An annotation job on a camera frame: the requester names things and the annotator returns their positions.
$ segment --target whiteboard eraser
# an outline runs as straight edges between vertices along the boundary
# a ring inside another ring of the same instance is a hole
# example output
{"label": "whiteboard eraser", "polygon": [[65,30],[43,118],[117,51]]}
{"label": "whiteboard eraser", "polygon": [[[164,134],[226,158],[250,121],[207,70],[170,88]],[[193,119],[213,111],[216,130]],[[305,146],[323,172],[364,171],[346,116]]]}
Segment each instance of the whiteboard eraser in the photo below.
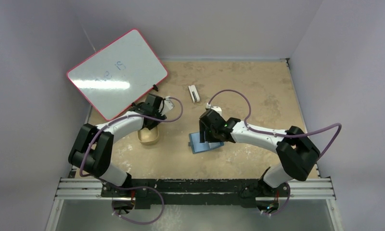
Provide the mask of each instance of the whiteboard eraser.
{"label": "whiteboard eraser", "polygon": [[195,85],[188,86],[188,90],[190,91],[191,99],[193,103],[197,103],[200,101],[200,96],[198,95],[197,88]]}

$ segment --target wall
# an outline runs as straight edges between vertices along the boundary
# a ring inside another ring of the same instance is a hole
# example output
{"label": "wall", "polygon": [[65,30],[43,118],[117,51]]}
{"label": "wall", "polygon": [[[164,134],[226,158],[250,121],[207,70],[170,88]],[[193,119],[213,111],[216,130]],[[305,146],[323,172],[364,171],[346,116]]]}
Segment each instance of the wall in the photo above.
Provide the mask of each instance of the wall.
{"label": "wall", "polygon": [[44,230],[88,103],[66,71],[93,50],[65,0],[0,0],[0,230]]}
{"label": "wall", "polygon": [[96,50],[138,28],[161,58],[289,57],[322,0],[71,0]]}
{"label": "wall", "polygon": [[318,165],[346,230],[385,231],[385,0],[324,0],[290,65],[308,129],[343,123]]}

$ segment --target beige table surface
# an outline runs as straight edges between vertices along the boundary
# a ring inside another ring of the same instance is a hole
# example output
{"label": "beige table surface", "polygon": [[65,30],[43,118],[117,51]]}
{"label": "beige table surface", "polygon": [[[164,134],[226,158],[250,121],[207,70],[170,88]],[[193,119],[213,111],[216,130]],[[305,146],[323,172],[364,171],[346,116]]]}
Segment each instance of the beige table surface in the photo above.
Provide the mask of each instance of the beige table surface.
{"label": "beige table surface", "polygon": [[[248,122],[257,126],[304,129],[290,73],[284,62],[164,62],[168,77],[158,85],[160,96],[174,96],[184,105],[184,114],[174,123],[161,123],[160,140],[142,145],[133,132],[113,146],[112,161],[133,178],[234,179],[259,178],[269,166],[279,163],[276,154],[243,143],[225,143],[213,151],[193,154],[188,146],[189,133],[199,131],[198,118],[211,96],[222,89],[242,92],[252,105]],[[201,101],[192,103],[187,86],[197,87]],[[180,107],[168,118],[178,115]],[[225,120],[244,119],[248,106],[232,92],[218,95],[211,103],[222,108]],[[92,109],[89,123],[104,123]],[[317,178],[313,170],[309,178]]]}

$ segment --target wooden table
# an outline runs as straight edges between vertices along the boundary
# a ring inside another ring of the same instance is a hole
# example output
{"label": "wooden table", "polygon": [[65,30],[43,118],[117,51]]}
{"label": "wooden table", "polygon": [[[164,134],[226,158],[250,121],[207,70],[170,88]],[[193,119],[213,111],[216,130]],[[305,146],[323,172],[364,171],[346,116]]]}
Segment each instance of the wooden table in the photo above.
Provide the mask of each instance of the wooden table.
{"label": "wooden table", "polygon": [[[242,92],[252,104],[248,122],[257,126],[287,129],[295,125],[304,129],[290,73],[284,62],[164,62],[168,77],[159,84],[160,96],[174,96],[184,105],[184,114],[174,123],[162,123],[160,140],[152,146],[142,145],[133,132],[113,146],[112,161],[133,178],[233,179],[259,178],[269,166],[279,163],[276,154],[252,145],[225,143],[213,151],[192,154],[189,133],[199,131],[198,118],[211,96],[222,89]],[[192,103],[187,86],[197,87],[201,101]],[[178,115],[180,107],[168,118]],[[248,106],[232,92],[220,94],[212,102],[222,108],[225,119],[244,119]],[[105,120],[92,110],[89,123]],[[309,178],[317,178],[313,170]]]}

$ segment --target beige bowl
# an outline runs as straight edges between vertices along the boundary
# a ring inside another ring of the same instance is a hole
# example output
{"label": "beige bowl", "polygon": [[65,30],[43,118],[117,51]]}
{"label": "beige bowl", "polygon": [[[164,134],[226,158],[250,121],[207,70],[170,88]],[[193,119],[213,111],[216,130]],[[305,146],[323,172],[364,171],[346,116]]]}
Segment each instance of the beige bowl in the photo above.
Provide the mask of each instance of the beige bowl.
{"label": "beige bowl", "polygon": [[139,138],[140,143],[144,145],[153,145],[157,143],[159,135],[158,127],[155,127],[152,130],[143,128],[142,130],[137,131],[137,138]]}

